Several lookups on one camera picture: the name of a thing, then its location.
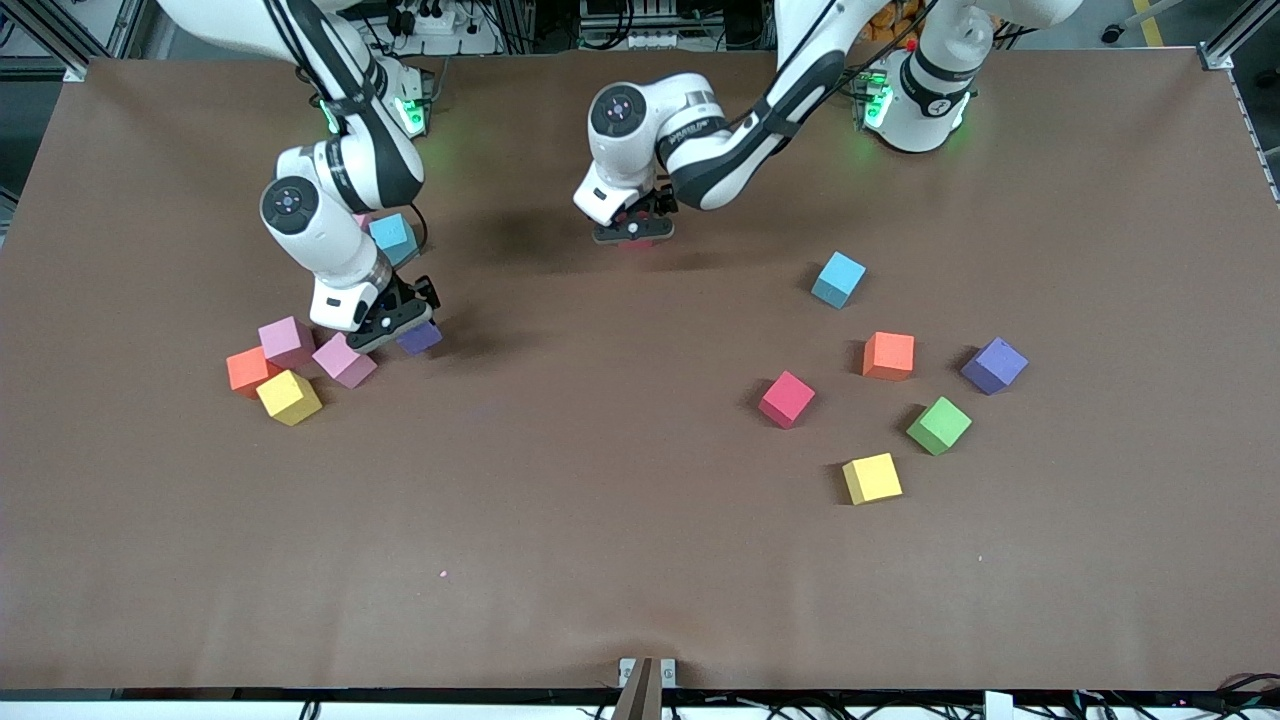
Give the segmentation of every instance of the table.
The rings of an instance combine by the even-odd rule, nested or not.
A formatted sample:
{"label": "table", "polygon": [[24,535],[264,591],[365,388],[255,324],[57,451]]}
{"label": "table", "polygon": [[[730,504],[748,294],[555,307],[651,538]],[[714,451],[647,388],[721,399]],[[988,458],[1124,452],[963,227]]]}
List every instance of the table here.
{"label": "table", "polygon": [[[433,359],[287,428],[225,387],[311,277],[253,209],[324,120],[273,63],[96,63],[0,254],[0,684],[1211,688],[1280,665],[1277,217],[1190,50],[997,53],[952,141],[817,113],[649,251],[570,201],[617,78],[768,55],[458,60],[421,145]],[[836,311],[808,293],[869,268]],[[878,329],[905,383],[851,372]],[[1000,334],[1032,361],[986,397]],[[782,370],[818,398],[755,410]],[[932,457],[940,395],[974,418]],[[905,496],[838,466],[892,452]]]}

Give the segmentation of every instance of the orange cube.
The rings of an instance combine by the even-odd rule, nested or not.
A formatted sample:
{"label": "orange cube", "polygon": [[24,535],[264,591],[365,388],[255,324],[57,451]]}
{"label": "orange cube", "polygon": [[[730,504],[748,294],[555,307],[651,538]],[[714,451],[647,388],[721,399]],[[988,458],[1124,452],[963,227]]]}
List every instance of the orange cube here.
{"label": "orange cube", "polygon": [[882,380],[905,380],[915,368],[915,338],[876,333],[863,351],[863,374]]}
{"label": "orange cube", "polygon": [[257,386],[279,374],[280,368],[266,361],[261,345],[227,359],[227,378],[232,389],[250,400],[257,400]]}

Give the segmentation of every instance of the magenta cube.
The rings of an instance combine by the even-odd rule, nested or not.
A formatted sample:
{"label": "magenta cube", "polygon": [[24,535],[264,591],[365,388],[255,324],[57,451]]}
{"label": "magenta cube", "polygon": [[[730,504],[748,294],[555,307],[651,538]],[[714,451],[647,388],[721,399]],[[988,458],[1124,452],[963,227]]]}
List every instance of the magenta cube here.
{"label": "magenta cube", "polygon": [[266,361],[285,370],[296,370],[306,365],[307,360],[311,360],[311,354],[316,351],[316,340],[311,337],[311,328],[292,315],[270,325],[262,325],[257,329],[257,337],[262,341],[262,354],[266,355]]}
{"label": "magenta cube", "polygon": [[338,380],[347,388],[355,388],[369,377],[375,369],[378,369],[378,363],[367,355],[361,355],[347,345],[347,336],[338,333],[329,338],[329,342],[320,346],[311,359],[316,361],[320,368],[329,374],[330,378]]}
{"label": "magenta cube", "polygon": [[782,429],[790,429],[813,396],[813,388],[783,370],[760,400],[760,413],[768,415]]}
{"label": "magenta cube", "polygon": [[396,342],[404,348],[404,352],[421,355],[442,340],[444,336],[440,334],[440,328],[435,327],[435,323],[428,322],[399,336]]}

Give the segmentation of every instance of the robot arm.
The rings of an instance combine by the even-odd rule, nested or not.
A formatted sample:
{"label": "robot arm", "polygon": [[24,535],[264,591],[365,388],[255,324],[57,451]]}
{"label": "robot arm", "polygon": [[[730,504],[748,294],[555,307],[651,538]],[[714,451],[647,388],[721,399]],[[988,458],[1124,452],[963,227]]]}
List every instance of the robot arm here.
{"label": "robot arm", "polygon": [[410,286],[352,213],[408,205],[422,188],[410,138],[419,120],[420,70],[369,53],[334,10],[351,0],[160,0],[186,31],[212,44],[294,63],[315,85],[338,135],[279,155],[262,195],[262,222],[315,275],[311,319],[348,332],[367,352],[431,322],[439,305],[426,278]]}
{"label": "robot arm", "polygon": [[591,101],[594,161],[573,201],[598,224],[613,224],[653,190],[660,161],[675,200],[700,210],[726,205],[840,81],[858,31],[879,6],[878,0],[778,3],[778,58],[785,59],[735,129],[699,74],[605,87]]}
{"label": "robot arm", "polygon": [[[936,141],[932,147],[941,145],[959,124],[955,118],[964,104],[954,100],[968,100],[969,82],[991,49],[993,28],[987,12],[1019,24],[1044,27],[1061,22],[1079,4],[1080,0],[979,0],[980,10],[974,0],[934,0],[936,8],[920,38],[922,53],[911,65],[928,63],[927,55],[937,60],[928,67],[946,79],[923,88],[924,83],[918,82],[899,94],[923,102],[920,117],[934,115],[929,118],[933,120],[928,123],[929,132],[923,133],[929,142]],[[675,201],[713,210],[737,197],[760,165],[795,137],[809,114],[841,82],[854,38],[882,5],[882,0],[829,0],[823,5],[815,0],[778,0],[774,5],[778,72],[742,123],[732,129],[707,78],[694,73],[645,86],[621,82],[602,90],[588,114],[593,163],[573,195],[579,209],[599,225],[596,242],[671,234],[669,220],[653,217],[652,200],[660,192],[654,187],[659,163],[671,177],[667,210],[675,209]],[[906,55],[900,50],[890,58],[896,56],[901,67]],[[900,79],[909,85],[914,78]],[[940,97],[947,100],[945,108],[937,101]],[[882,127],[891,126],[888,119],[882,118]],[[922,133],[916,128],[914,135]]]}

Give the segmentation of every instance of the foam cube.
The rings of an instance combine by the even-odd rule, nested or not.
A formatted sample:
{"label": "foam cube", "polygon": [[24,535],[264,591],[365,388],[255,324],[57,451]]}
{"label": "foam cube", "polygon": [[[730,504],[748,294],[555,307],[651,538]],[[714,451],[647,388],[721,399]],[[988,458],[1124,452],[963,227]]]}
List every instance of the foam cube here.
{"label": "foam cube", "polygon": [[783,370],[778,379],[773,380],[769,389],[760,398],[760,413],[768,415],[771,420],[790,429],[795,424],[800,411],[813,400],[813,388],[800,382],[800,378]]}
{"label": "foam cube", "polygon": [[902,495],[897,469],[893,468],[893,456],[888,452],[854,460],[845,465],[844,470],[854,505]]}
{"label": "foam cube", "polygon": [[293,370],[257,386],[257,397],[266,414],[285,425],[297,425],[323,407],[311,383]]}
{"label": "foam cube", "polygon": [[227,378],[232,389],[250,400],[257,400],[257,388],[280,374],[280,368],[268,361],[262,346],[232,355],[227,359]]}
{"label": "foam cube", "polygon": [[428,322],[396,338],[396,343],[410,355],[421,355],[442,340],[444,336],[440,334],[440,328],[435,323]]}
{"label": "foam cube", "polygon": [[413,237],[413,228],[399,213],[369,223],[369,234],[374,237],[374,242],[383,249],[387,259],[396,268],[417,258],[417,240]]}
{"label": "foam cube", "polygon": [[280,318],[270,325],[257,329],[257,338],[262,341],[262,351],[271,364],[296,370],[311,360],[311,354],[316,351],[316,340],[311,336],[311,328],[303,325],[294,316]]}
{"label": "foam cube", "polygon": [[1005,338],[997,337],[965,363],[960,374],[969,378],[969,382],[978,386],[982,392],[996,395],[1012,384],[1025,368],[1027,359],[1005,342]]}
{"label": "foam cube", "polygon": [[933,455],[942,455],[960,439],[960,436],[969,429],[973,420],[951,404],[946,397],[940,397],[929,405],[920,416],[906,429],[920,447]]}
{"label": "foam cube", "polygon": [[863,350],[863,375],[882,380],[905,380],[915,368],[915,338],[909,334],[874,333]]}
{"label": "foam cube", "polygon": [[827,266],[818,274],[818,282],[813,283],[813,293],[819,300],[840,310],[849,302],[849,296],[867,274],[867,268],[850,260],[841,252],[836,252],[827,260]]}
{"label": "foam cube", "polygon": [[378,363],[367,355],[361,355],[347,345],[347,336],[338,333],[320,346],[311,356],[330,378],[343,387],[355,388],[375,369]]}

